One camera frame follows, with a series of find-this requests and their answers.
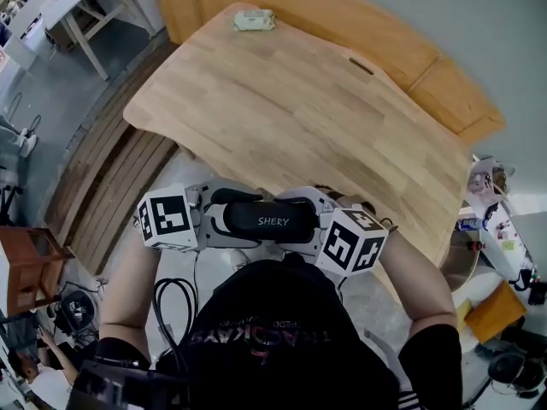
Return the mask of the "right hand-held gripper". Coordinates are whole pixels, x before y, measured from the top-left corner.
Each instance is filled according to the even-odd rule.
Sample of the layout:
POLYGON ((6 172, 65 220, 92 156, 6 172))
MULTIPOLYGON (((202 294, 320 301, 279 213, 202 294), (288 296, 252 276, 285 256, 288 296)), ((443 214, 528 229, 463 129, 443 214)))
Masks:
MULTIPOLYGON (((306 243, 276 241, 274 244, 285 253, 296 253, 305 258, 316 258, 315 264, 323 271, 340 277, 355 276, 370 271, 379 260, 388 237, 388 230, 376 215, 363 208, 340 207, 325 191, 329 205, 320 215, 320 241, 312 238, 306 243)), ((320 192, 313 186, 291 188, 279 193, 276 201, 306 202, 317 208, 320 192)))

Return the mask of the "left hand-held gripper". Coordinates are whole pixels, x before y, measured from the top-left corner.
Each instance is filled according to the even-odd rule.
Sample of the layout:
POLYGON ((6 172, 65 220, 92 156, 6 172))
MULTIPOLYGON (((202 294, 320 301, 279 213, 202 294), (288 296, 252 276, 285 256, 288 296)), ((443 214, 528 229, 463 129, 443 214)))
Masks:
POLYGON ((261 194, 221 188, 213 179, 201 184, 174 183, 146 192, 138 204, 144 245, 179 252, 221 248, 257 248, 261 240, 223 231, 212 205, 260 202, 261 194))

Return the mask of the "person's right hand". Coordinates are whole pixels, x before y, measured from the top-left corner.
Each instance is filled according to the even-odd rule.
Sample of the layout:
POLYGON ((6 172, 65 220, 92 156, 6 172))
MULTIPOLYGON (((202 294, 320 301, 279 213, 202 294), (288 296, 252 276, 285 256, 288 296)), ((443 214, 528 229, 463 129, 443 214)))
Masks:
POLYGON ((328 195, 342 208, 353 208, 354 206, 357 206, 363 208, 369 214, 376 215, 374 206, 360 195, 347 196, 333 190, 331 190, 328 195))

